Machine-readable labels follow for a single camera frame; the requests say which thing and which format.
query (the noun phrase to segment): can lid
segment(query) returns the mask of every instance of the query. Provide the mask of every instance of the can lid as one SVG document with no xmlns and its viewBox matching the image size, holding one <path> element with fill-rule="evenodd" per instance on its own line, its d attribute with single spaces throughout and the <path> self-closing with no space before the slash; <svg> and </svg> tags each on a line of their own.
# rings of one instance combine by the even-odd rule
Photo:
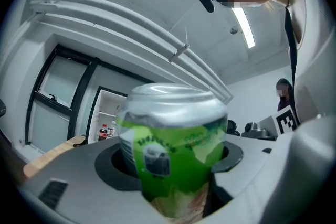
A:
<svg viewBox="0 0 336 224">
<path fill-rule="evenodd" d="M 174 83 L 134 88 L 117 112 L 119 119 L 158 128 L 199 126 L 226 115 L 225 105 L 211 91 Z"/>
<path fill-rule="evenodd" d="M 167 94 L 200 94 L 205 91 L 190 85 L 176 83 L 149 83 L 132 90 L 133 94 L 167 95 Z"/>
</svg>

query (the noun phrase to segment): ceiling sprinkler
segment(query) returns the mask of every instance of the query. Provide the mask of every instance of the ceiling sprinkler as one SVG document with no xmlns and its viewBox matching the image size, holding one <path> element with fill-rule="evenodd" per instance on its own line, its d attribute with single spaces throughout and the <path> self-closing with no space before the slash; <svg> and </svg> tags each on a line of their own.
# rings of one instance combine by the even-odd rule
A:
<svg viewBox="0 0 336 224">
<path fill-rule="evenodd" d="M 238 29 L 237 29 L 237 27 L 232 27 L 231 29 L 230 29 L 230 33 L 232 34 L 232 35 L 234 35 L 234 34 L 236 34 L 238 32 Z"/>
</svg>

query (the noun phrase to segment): black window frame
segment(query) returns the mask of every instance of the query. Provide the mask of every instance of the black window frame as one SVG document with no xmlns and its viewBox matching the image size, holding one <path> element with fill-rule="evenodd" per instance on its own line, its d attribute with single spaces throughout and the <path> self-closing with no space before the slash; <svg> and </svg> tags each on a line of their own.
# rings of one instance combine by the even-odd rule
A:
<svg viewBox="0 0 336 224">
<path fill-rule="evenodd" d="M 61 56 L 64 58 L 68 58 L 69 60 L 73 60 L 79 63 L 82 63 L 84 65 L 87 65 L 86 70 L 84 71 L 77 88 L 75 90 L 75 95 L 73 96 L 71 106 L 68 108 L 67 106 L 64 106 L 60 103 L 57 103 L 56 101 L 53 101 L 50 98 L 45 97 L 43 94 L 39 93 L 38 90 L 40 89 L 40 86 L 45 78 L 46 73 L 48 72 L 53 60 L 56 56 Z M 29 124 L 30 124 L 30 118 L 31 118 L 31 110 L 33 108 L 34 100 L 37 100 L 44 105 L 48 106 L 49 108 L 54 109 L 55 111 L 58 111 L 64 115 L 69 116 L 69 126 L 68 126 L 68 134 L 67 139 L 71 139 L 75 136 L 75 129 L 76 129 L 76 123 L 78 118 L 79 109 L 85 94 L 85 91 L 88 87 L 88 84 L 92 78 L 92 75 L 94 71 L 96 70 L 97 66 L 101 65 L 103 67 L 106 67 L 110 70 L 116 71 L 118 73 L 121 73 L 123 75 L 126 75 L 128 77 L 131 77 L 133 79 L 137 79 L 139 81 L 142 81 L 144 83 L 153 83 L 154 81 L 149 80 L 147 78 L 144 78 L 138 74 L 135 74 L 133 72 L 124 70 L 122 68 L 116 67 L 110 63 L 101 61 L 97 57 L 88 56 L 86 54 L 83 54 L 81 52 L 66 48 L 60 44 L 56 45 L 54 50 L 51 52 L 51 54 L 48 56 L 46 62 L 43 64 L 41 71 L 39 72 L 37 79 L 35 81 L 35 84 L 33 86 L 33 89 L 30 94 L 28 108 L 27 108 L 27 114 L 26 114 L 26 124 L 25 124 L 25 144 L 30 145 L 31 141 L 29 141 Z M 110 89 L 99 87 L 99 89 L 104 89 L 111 91 Z"/>
</svg>

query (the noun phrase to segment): black strap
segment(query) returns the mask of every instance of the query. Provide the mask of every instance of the black strap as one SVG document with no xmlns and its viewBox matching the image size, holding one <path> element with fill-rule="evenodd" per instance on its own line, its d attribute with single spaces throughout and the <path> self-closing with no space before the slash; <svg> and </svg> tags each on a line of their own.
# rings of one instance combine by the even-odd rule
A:
<svg viewBox="0 0 336 224">
<path fill-rule="evenodd" d="M 292 66 L 292 79 L 293 79 L 293 89 L 294 89 L 294 81 L 295 81 L 295 70 L 296 70 L 296 63 L 297 63 L 297 50 L 296 50 L 296 43 L 294 39 L 294 32 L 292 26 L 292 20 L 290 17 L 290 13 L 286 8 L 286 19 L 285 19 L 285 31 L 288 38 L 289 43 L 289 52 L 290 52 L 290 62 Z"/>
<path fill-rule="evenodd" d="M 88 143 L 87 143 L 86 139 L 84 139 L 84 141 L 80 144 L 73 144 L 73 147 L 84 146 L 84 145 L 87 145 L 87 144 Z"/>
</svg>

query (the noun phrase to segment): gray surface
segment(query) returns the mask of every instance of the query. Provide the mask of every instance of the gray surface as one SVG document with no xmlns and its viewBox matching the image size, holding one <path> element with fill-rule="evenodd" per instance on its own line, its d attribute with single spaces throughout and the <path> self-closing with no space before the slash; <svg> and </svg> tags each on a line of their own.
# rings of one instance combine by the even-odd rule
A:
<svg viewBox="0 0 336 224">
<path fill-rule="evenodd" d="M 277 128 L 275 126 L 274 120 L 272 116 L 269 116 L 265 118 L 264 120 L 258 122 L 258 128 L 259 129 L 265 129 L 268 131 L 269 135 L 271 136 L 277 136 Z"/>
<path fill-rule="evenodd" d="M 254 139 L 264 139 L 272 138 L 274 136 L 269 136 L 269 133 L 265 129 L 254 129 L 249 132 L 245 132 L 242 135 L 243 137 L 254 138 Z"/>
<path fill-rule="evenodd" d="M 250 122 L 249 124 L 251 124 L 250 130 L 254 130 L 254 129 L 258 128 L 258 123 L 256 123 L 256 122 Z"/>
<path fill-rule="evenodd" d="M 273 148 L 274 141 L 264 141 L 236 135 L 226 135 L 226 141 L 238 145 L 244 153 L 241 162 L 227 173 L 216 173 L 215 180 L 219 187 L 225 189 L 232 197 L 238 196 L 258 174 L 270 154 L 265 148 Z"/>
<path fill-rule="evenodd" d="M 65 180 L 69 185 L 56 211 L 76 223 L 168 223 L 140 191 L 117 191 L 96 174 L 96 157 L 117 142 L 115 137 L 61 154 L 28 180 L 24 190 L 38 196 L 51 178 Z"/>
<path fill-rule="evenodd" d="M 215 178 L 234 199 L 199 223 L 291 220 L 304 210 L 335 164 L 335 129 L 336 116 L 307 122 L 276 142 L 227 135 L 227 141 L 243 149 L 244 158 Z M 168 223 L 139 191 L 116 191 L 96 174 L 96 156 L 116 142 L 109 139 L 65 152 L 24 189 L 38 196 L 50 178 L 66 180 L 69 186 L 56 211 L 77 223 Z M 264 148 L 272 148 L 271 153 L 262 152 Z"/>
</svg>

